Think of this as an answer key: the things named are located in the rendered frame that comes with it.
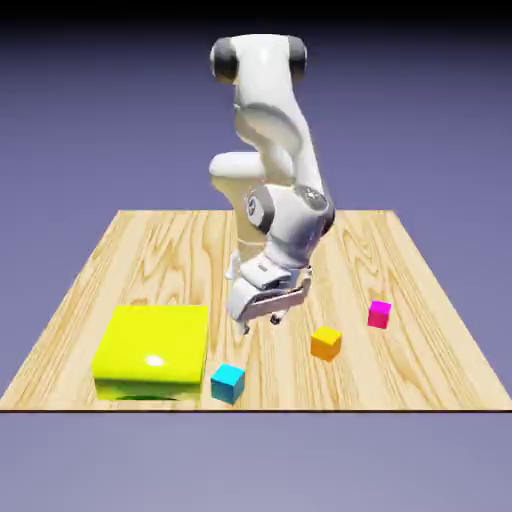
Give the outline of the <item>small cyan cube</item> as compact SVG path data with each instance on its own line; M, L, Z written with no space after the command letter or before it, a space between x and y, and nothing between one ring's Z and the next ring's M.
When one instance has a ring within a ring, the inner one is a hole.
M245 371L223 363L210 379L213 398L228 404L235 404L245 388Z

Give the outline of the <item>large yellow box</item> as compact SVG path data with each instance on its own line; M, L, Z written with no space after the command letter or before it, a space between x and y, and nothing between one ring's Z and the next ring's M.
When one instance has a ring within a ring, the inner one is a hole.
M120 305L92 360L100 400L196 400L207 356L204 305Z

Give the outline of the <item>small pink cube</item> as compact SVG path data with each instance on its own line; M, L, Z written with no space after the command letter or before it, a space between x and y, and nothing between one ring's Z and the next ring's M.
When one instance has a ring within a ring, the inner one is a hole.
M373 300L368 310L367 325L379 329L386 329L389 323L391 304Z

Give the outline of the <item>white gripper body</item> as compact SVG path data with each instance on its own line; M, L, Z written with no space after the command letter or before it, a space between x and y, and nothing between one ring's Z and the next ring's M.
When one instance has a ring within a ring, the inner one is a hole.
M274 315L282 318L286 312L301 305L308 295L312 273L306 272L299 286L292 289L273 288L261 290L244 278L234 281L227 301L227 310L237 322Z

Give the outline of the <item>small orange cube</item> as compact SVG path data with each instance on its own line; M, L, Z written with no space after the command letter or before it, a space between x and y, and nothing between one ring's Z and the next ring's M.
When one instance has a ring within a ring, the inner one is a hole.
M311 336L311 355L324 361L332 361L340 352L342 333L322 326Z

